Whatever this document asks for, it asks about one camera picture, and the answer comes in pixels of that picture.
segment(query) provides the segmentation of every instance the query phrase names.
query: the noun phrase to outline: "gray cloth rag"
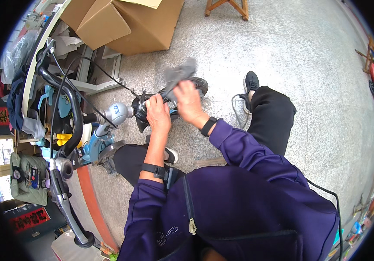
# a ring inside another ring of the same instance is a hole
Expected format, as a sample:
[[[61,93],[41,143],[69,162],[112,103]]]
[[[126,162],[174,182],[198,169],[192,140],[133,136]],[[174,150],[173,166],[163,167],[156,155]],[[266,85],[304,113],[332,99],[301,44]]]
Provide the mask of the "gray cloth rag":
[[[172,91],[177,86],[179,81],[188,80],[196,71],[196,60],[194,58],[187,58],[184,63],[175,68],[166,68],[164,70],[165,77],[165,97],[173,102],[177,102],[177,98]]]

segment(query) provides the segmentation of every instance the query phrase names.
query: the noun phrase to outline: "right hand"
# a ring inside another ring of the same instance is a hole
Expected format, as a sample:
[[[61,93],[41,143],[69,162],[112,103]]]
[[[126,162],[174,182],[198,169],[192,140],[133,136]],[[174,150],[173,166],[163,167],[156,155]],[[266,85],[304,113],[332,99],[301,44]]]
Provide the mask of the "right hand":
[[[180,81],[174,88],[174,95],[178,100],[178,113],[184,121],[201,129],[210,117],[201,109],[200,94],[194,83]]]

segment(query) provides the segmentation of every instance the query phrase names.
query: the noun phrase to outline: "blue clothing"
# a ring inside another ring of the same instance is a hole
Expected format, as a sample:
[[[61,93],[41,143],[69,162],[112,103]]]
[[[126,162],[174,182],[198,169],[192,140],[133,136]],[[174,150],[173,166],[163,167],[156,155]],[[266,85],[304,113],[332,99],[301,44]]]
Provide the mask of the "blue clothing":
[[[26,73],[24,66],[20,68],[12,82],[12,89],[7,97],[6,107],[9,112],[9,122],[16,130],[23,126],[22,101]]]
[[[163,184],[139,180],[119,260],[194,260],[197,236],[227,260],[324,260],[338,227],[335,206],[251,134],[221,119],[209,140],[228,166],[194,170],[168,195]]]

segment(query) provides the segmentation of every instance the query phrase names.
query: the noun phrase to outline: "wooden stool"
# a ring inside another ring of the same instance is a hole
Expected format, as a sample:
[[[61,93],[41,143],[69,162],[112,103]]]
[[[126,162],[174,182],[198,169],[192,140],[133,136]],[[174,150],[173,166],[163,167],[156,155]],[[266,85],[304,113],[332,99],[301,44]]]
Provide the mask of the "wooden stool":
[[[242,19],[247,21],[248,20],[248,2],[247,0],[242,0],[242,8],[234,0],[219,0],[214,4],[211,4],[212,0],[207,0],[206,11],[204,12],[205,16],[210,15],[210,11],[214,8],[221,6],[222,4],[228,2],[230,3],[242,16]]]

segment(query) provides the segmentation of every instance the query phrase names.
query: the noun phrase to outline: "plastic bag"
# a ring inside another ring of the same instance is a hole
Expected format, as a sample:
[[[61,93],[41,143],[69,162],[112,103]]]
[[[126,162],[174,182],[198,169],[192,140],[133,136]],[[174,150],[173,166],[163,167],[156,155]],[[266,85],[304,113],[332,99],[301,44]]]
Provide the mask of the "plastic bag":
[[[2,73],[4,74],[2,82],[4,84],[12,84],[13,78],[27,59],[37,38],[38,30],[30,30],[27,34],[16,39],[7,48],[2,63]]]

